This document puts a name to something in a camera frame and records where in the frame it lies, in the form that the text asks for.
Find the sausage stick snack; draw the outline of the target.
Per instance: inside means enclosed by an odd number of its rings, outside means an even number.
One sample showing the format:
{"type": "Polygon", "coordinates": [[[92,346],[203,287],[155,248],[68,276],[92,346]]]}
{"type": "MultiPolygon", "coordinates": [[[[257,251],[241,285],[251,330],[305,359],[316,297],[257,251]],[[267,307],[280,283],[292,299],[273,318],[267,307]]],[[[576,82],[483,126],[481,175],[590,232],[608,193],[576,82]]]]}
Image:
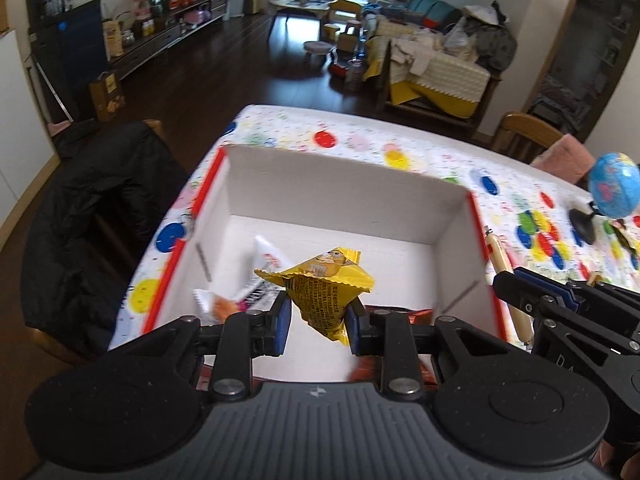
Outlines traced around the sausage stick snack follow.
{"type": "Polygon", "coordinates": [[[508,305],[515,333],[521,343],[527,346],[533,342],[535,336],[532,318],[522,307],[522,300],[515,288],[518,282],[513,275],[508,255],[499,237],[488,226],[485,228],[485,242],[489,259],[496,272],[494,278],[495,293],[508,305]]]}

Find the wooden chair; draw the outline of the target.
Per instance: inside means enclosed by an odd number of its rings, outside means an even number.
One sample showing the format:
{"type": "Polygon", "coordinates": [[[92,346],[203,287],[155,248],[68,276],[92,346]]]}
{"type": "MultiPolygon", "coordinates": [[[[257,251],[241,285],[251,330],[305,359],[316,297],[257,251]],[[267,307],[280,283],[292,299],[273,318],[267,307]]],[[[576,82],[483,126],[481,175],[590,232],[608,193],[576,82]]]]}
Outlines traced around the wooden chair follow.
{"type": "Polygon", "coordinates": [[[503,116],[490,144],[491,151],[530,164],[562,138],[558,129],[524,113],[503,116]]]}

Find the round white stool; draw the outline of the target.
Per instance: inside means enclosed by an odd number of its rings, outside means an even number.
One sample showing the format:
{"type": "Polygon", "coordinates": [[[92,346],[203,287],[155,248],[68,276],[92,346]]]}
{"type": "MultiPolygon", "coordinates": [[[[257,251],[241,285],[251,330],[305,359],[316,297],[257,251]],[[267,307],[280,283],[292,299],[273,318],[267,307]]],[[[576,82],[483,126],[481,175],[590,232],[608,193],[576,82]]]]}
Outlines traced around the round white stool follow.
{"type": "Polygon", "coordinates": [[[334,45],[325,41],[305,41],[303,49],[305,64],[310,65],[313,60],[316,60],[323,66],[333,53],[334,45]]]}

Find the blue desk globe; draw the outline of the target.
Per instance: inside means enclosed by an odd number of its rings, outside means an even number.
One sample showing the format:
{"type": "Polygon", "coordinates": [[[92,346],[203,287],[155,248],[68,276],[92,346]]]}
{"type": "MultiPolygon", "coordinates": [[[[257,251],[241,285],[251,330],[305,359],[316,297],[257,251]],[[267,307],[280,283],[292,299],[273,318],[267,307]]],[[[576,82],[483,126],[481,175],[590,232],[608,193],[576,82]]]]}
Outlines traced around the blue desk globe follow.
{"type": "Polygon", "coordinates": [[[568,220],[575,233],[588,245],[596,241],[593,218],[612,220],[629,217],[639,205],[640,176],[638,165],[626,154],[606,153],[588,172],[590,211],[572,208],[568,220]]]}

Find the yellow snack packet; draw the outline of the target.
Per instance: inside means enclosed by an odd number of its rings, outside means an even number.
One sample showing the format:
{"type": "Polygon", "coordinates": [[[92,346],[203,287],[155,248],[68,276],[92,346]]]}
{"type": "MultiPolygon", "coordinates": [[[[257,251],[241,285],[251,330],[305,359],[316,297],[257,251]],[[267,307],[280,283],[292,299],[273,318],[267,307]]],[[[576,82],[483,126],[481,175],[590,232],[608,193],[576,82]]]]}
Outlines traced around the yellow snack packet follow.
{"type": "Polygon", "coordinates": [[[347,306],[375,285],[374,278],[359,265],[360,256],[359,250],[335,247],[281,272],[256,269],[255,273],[283,287],[311,328],[348,346],[347,306]]]}

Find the tv console cabinet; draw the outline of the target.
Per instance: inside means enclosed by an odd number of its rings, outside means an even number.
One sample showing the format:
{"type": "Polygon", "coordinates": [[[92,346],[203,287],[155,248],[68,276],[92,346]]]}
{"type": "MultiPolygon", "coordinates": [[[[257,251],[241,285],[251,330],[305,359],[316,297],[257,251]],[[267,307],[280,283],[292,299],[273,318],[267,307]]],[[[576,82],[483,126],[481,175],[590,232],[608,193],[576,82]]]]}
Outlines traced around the tv console cabinet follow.
{"type": "Polygon", "coordinates": [[[149,36],[134,40],[131,46],[124,47],[124,54],[111,60],[111,68],[120,80],[124,80],[142,65],[199,30],[228,20],[228,1],[196,0],[190,6],[156,18],[154,24],[158,29],[149,36]]]}

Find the black jacket on chair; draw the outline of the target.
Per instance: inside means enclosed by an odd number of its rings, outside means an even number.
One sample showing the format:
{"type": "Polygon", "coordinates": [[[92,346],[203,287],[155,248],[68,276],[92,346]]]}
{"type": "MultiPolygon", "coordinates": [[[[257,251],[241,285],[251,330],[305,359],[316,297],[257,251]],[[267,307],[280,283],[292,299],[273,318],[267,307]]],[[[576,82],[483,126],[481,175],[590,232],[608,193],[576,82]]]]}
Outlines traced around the black jacket on chair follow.
{"type": "Polygon", "coordinates": [[[26,240],[26,326],[83,360],[102,356],[134,270],[186,180],[147,122],[119,126],[66,162],[26,240]]]}

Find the pink cushion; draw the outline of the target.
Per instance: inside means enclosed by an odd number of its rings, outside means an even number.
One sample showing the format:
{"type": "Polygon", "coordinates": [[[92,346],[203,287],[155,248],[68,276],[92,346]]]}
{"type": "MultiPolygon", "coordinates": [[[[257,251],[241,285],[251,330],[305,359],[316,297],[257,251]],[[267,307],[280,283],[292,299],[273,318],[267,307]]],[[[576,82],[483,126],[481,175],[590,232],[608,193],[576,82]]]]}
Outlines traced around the pink cushion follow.
{"type": "Polygon", "coordinates": [[[530,166],[570,184],[578,184],[596,163],[593,154],[571,134],[564,134],[530,166]]]}

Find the white snack packet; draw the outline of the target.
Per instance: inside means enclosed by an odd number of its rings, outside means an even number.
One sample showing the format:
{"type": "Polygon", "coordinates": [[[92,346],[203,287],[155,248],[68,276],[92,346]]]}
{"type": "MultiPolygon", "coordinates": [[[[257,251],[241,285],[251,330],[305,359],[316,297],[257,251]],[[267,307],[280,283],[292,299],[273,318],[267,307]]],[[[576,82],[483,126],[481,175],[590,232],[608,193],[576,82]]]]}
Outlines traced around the white snack packet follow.
{"type": "Polygon", "coordinates": [[[200,308],[198,313],[204,325],[222,324],[230,315],[238,312],[268,311],[271,308],[282,287],[265,281],[255,270],[281,272],[290,268],[293,263],[277,246],[261,235],[254,237],[250,263],[252,274],[230,298],[224,298],[210,289],[194,289],[193,296],[200,308]]]}

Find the open olive snack bag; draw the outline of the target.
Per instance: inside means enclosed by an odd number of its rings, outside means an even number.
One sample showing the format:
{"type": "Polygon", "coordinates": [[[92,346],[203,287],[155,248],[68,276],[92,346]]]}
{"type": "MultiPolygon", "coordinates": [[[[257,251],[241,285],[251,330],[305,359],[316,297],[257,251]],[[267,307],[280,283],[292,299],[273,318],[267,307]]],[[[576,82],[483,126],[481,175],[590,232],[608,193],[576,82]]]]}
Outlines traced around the open olive snack bag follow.
{"type": "Polygon", "coordinates": [[[626,234],[627,230],[626,230],[626,224],[624,223],[624,220],[610,219],[608,220],[608,224],[613,230],[616,240],[618,240],[618,242],[620,243],[620,246],[622,246],[626,250],[626,252],[628,252],[629,255],[634,256],[634,258],[637,258],[638,252],[637,252],[636,246],[634,246],[634,244],[631,243],[631,239],[626,234]]]}

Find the sofa with blankets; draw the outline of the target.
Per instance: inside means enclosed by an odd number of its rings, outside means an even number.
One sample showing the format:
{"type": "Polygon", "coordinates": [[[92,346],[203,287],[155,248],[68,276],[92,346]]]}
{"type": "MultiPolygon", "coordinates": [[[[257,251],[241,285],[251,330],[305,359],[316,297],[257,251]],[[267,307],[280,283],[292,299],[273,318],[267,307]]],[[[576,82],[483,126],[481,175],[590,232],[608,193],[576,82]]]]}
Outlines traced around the sofa with blankets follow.
{"type": "Polygon", "coordinates": [[[471,134],[477,130],[501,76],[480,65],[465,22],[459,18],[443,34],[375,17],[363,79],[376,83],[378,110],[393,107],[471,134]]]}

